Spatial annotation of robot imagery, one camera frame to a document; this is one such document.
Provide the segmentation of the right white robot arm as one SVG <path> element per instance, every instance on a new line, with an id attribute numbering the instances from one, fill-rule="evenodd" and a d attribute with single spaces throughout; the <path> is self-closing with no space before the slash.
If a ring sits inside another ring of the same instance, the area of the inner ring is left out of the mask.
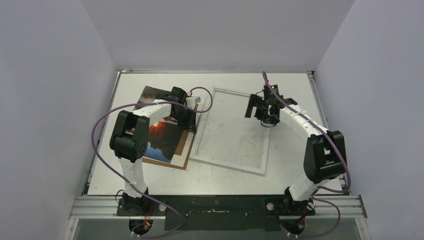
<path id="1" fill-rule="evenodd" d="M 346 172 L 344 136 L 330 131 L 312 120 L 292 98 L 283 98 L 277 85 L 263 87 L 263 96 L 249 96 L 246 118 L 254 117 L 265 128 L 284 123 L 305 142 L 303 173 L 286 190 L 282 207 L 290 215 L 296 214 L 319 188 Z"/>

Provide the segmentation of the aluminium front rail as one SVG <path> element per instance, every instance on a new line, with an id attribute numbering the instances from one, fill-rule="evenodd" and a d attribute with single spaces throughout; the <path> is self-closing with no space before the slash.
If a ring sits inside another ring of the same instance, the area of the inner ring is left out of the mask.
<path id="1" fill-rule="evenodd" d="M 318 195 L 320 200 L 335 204 L 340 217 L 346 219 L 366 219 L 367 213 L 359 195 Z M 337 210 L 320 201 L 314 201 L 315 215 L 312 219 L 336 219 Z M 117 215 L 118 203 L 113 196 L 78 196 L 74 199 L 70 219 L 126 219 Z"/>

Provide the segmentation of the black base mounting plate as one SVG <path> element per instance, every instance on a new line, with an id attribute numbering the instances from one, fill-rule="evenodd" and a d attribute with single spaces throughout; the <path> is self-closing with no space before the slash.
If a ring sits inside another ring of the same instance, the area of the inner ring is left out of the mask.
<path id="1" fill-rule="evenodd" d="M 116 215 L 129 217 L 130 226 L 164 221 L 164 230 L 279 231 L 281 223 L 299 225 L 316 214 L 312 199 L 301 202 L 278 195 L 155 195 L 147 206 L 136 207 L 120 199 Z"/>

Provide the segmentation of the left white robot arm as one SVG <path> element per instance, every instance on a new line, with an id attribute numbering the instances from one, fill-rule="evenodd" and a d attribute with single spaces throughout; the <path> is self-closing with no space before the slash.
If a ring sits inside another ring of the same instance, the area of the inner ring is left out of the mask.
<path id="1" fill-rule="evenodd" d="M 149 210 L 149 201 L 143 198 L 148 189 L 143 158 L 171 163 L 182 154 L 187 140 L 197 132 L 196 111 L 203 102 L 179 87 L 167 91 L 147 86 L 138 104 L 118 113 L 109 146 L 129 181 L 123 195 L 132 198 L 129 208 L 141 216 Z"/>

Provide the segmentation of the sunset landscape photo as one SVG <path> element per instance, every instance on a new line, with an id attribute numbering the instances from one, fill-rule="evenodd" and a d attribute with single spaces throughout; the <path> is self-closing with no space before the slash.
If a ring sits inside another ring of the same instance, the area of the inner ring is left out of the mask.
<path id="1" fill-rule="evenodd" d="M 183 150 L 190 133 L 182 129 L 172 117 L 160 119 L 149 127 L 144 157 L 172 165 L 183 164 Z"/>

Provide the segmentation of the white picture frame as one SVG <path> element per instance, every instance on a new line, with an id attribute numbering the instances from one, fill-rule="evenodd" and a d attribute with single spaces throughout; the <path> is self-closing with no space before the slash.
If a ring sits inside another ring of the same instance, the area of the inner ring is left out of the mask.
<path id="1" fill-rule="evenodd" d="M 212 108 L 198 123 L 190 160 L 264 176 L 270 129 L 245 118 L 248 93 L 214 87 Z"/>

